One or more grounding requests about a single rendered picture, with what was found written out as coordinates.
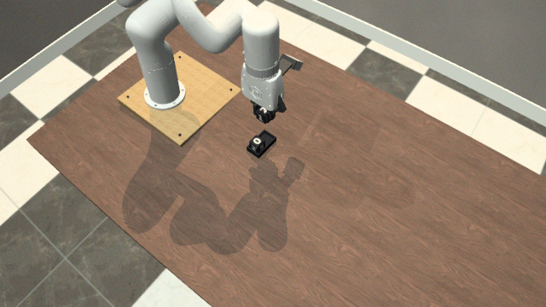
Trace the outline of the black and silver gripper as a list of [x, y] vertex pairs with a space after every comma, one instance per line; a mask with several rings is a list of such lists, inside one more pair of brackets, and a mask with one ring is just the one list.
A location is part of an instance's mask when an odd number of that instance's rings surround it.
[[242, 94], [251, 100], [253, 104], [253, 114], [259, 107], [265, 108], [265, 121], [269, 123], [276, 116], [276, 113], [284, 113], [287, 108], [284, 100], [284, 84], [282, 72], [278, 72], [270, 78], [253, 78], [245, 68], [245, 62], [241, 71], [241, 91]]

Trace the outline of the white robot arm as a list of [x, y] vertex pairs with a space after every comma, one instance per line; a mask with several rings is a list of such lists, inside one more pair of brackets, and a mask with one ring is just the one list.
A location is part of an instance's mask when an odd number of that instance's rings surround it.
[[224, 0], [207, 17], [194, 0], [148, 0], [129, 16], [125, 30], [147, 86], [144, 99], [153, 109], [173, 109], [186, 94], [177, 78], [171, 45], [165, 41], [179, 24], [212, 54], [223, 53], [243, 36], [246, 71], [254, 78], [270, 78], [279, 69], [282, 76], [289, 68], [300, 71], [304, 63], [285, 54], [279, 60], [279, 20], [247, 0]]

